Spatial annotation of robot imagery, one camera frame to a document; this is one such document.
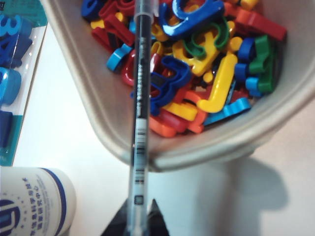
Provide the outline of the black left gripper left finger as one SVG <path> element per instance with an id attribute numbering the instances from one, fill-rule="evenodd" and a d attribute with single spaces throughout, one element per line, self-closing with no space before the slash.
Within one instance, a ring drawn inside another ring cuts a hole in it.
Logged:
<path id="1" fill-rule="evenodd" d="M 101 236 L 129 236 L 127 230 L 128 199 L 124 201 Z"/>

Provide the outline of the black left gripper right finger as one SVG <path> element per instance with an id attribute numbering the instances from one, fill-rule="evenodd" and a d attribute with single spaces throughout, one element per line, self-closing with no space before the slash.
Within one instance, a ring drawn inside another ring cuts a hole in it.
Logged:
<path id="1" fill-rule="evenodd" d="M 169 236 L 169 230 L 156 199 L 152 199 L 147 210 L 146 236 Z"/>

